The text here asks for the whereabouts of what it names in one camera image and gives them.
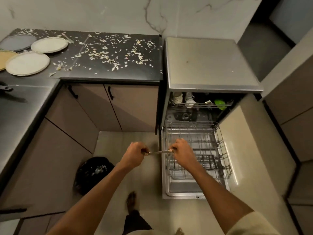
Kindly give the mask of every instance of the dishwasher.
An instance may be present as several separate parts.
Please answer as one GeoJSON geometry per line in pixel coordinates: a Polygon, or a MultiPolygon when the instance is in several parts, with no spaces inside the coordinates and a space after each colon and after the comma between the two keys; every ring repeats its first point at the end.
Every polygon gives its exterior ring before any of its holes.
{"type": "MultiPolygon", "coordinates": [[[[185,139],[198,162],[230,190],[233,170],[219,123],[246,94],[262,87],[233,40],[167,37],[163,48],[164,108],[160,148],[185,139]]],[[[162,197],[204,199],[173,154],[162,154],[162,197]]]]}

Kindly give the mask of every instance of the forearm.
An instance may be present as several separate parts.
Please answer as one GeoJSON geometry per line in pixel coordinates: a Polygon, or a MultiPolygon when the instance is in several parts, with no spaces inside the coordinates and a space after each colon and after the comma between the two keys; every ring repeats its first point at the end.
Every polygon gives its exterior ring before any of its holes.
{"type": "Polygon", "coordinates": [[[221,229],[226,234],[243,216],[253,212],[253,210],[222,187],[205,169],[199,164],[195,164],[190,171],[205,198],[207,199],[213,214],[215,215],[221,229]]]}
{"type": "Polygon", "coordinates": [[[48,235],[93,235],[115,190],[129,171],[118,163],[62,217],[48,235]]]}

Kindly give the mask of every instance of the shirt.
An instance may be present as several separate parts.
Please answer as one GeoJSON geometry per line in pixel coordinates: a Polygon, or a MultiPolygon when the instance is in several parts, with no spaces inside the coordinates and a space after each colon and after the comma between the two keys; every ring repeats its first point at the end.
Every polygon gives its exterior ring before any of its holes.
{"type": "MultiPolygon", "coordinates": [[[[128,235],[165,235],[157,230],[137,230],[128,235]]],[[[280,235],[279,232],[258,212],[242,217],[226,235],[280,235]]]]}

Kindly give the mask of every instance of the gray plate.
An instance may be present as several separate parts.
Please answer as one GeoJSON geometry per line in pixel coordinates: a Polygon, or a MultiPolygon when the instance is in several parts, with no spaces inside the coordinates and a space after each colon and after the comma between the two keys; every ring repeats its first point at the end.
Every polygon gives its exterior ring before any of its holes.
{"type": "Polygon", "coordinates": [[[12,35],[0,42],[0,48],[17,52],[29,48],[36,40],[35,36],[29,34],[12,35]]]}

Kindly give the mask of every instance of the marble backsplash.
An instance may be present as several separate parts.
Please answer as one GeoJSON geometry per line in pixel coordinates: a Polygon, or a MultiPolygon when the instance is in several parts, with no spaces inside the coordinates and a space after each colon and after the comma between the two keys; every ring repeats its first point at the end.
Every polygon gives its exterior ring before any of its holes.
{"type": "Polygon", "coordinates": [[[261,0],[0,0],[0,39],[15,28],[239,41],[261,0]]]}

